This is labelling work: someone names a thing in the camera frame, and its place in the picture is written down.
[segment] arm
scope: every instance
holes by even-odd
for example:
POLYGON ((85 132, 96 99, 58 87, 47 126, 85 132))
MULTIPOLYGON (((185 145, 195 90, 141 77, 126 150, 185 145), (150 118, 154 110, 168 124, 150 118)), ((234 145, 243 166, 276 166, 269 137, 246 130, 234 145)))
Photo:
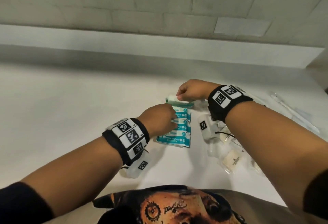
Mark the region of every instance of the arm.
MULTIPOLYGON (((176 115, 172 106, 161 104, 145 110, 137 119, 151 138, 176 128, 176 123, 171 122, 174 118, 176 115)), ((36 197, 41 198, 41 201, 50 207, 53 217, 56 217, 92 201, 122 165, 119 152, 109 145, 104 137, 99 137, 32 172, 21 182, 28 185, 32 191, 25 195, 36 192, 36 197)), ((11 218, 9 223, 13 223, 12 220, 20 214, 19 209, 24 209, 24 205, 34 201, 13 191, 12 189, 9 193, 14 194, 19 202, 14 201, 10 206, 4 203, 4 209, 1 209, 5 200, 1 199, 0 191, 0 216, 6 209, 11 209, 12 216, 5 214, 6 218, 11 218)), ((33 211, 34 215, 39 214, 38 210, 33 211)), ((33 217, 31 213, 27 214, 29 216, 24 220, 33 217)))
MULTIPOLYGON (((178 99, 207 99, 219 84, 190 80, 178 99)), ((289 118, 256 102, 232 108, 226 124, 292 209, 303 209, 309 184, 328 169, 328 143, 289 118)))

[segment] black sleeve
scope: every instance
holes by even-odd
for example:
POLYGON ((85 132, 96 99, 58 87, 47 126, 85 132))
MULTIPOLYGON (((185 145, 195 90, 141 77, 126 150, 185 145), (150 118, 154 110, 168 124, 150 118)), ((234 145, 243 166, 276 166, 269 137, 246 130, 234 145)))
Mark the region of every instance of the black sleeve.
POLYGON ((304 199, 304 212, 328 220, 328 169, 319 174, 307 187, 304 199))
POLYGON ((49 205, 30 186, 17 182, 0 189, 0 222, 39 224, 51 220, 49 205))

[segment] black wristband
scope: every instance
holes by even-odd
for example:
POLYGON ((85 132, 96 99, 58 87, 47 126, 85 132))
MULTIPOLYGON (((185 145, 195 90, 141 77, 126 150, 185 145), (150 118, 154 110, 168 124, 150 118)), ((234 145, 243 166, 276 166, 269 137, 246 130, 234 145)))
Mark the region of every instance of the black wristband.
MULTIPOLYGON (((106 130, 102 133, 106 141, 118 151, 121 155, 122 161, 124 164, 130 166, 134 161, 136 161, 142 155, 143 149, 149 143, 149 133, 145 126, 137 119, 131 118, 135 125, 130 126, 126 131, 122 131, 122 134, 117 135, 113 132, 113 129, 106 130), (125 145, 122 143, 120 138, 127 139, 130 143, 125 142, 125 145)), ((123 125, 125 122, 118 122, 118 125, 123 125)))
POLYGON ((245 101, 253 101, 242 89, 232 85, 221 85, 208 97, 208 109, 214 119, 223 121, 232 108, 245 101))

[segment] white countertop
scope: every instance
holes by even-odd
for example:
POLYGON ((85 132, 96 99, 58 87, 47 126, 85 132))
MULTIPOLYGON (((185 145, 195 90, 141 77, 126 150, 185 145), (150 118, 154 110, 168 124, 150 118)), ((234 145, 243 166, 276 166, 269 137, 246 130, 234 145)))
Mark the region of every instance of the white countertop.
MULTIPOLYGON (((187 78, 234 83, 265 98, 272 90, 291 106, 312 114, 324 138, 328 126, 328 96, 304 70, 239 64, 186 65, 189 76, 90 72, 0 64, 0 187, 20 180, 47 162, 100 136, 110 124, 136 117, 164 103, 187 78)), ((245 168, 228 175, 208 157, 207 146, 192 118, 191 148, 150 142, 147 150, 158 161, 137 179, 118 173, 102 194, 163 184, 199 189, 233 189, 284 205, 267 178, 245 168)))

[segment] hand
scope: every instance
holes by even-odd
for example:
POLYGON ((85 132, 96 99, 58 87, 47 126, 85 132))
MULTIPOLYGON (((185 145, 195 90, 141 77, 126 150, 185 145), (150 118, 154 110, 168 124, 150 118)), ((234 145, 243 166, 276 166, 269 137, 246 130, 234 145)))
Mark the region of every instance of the hand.
POLYGON ((179 101, 194 101, 208 99, 210 93, 216 89, 220 84, 213 82, 206 82, 201 80, 189 80, 179 87, 178 96, 179 101))
POLYGON ((149 137, 161 136, 177 128, 175 110, 168 103, 152 106, 145 110, 137 119, 146 127, 149 137))

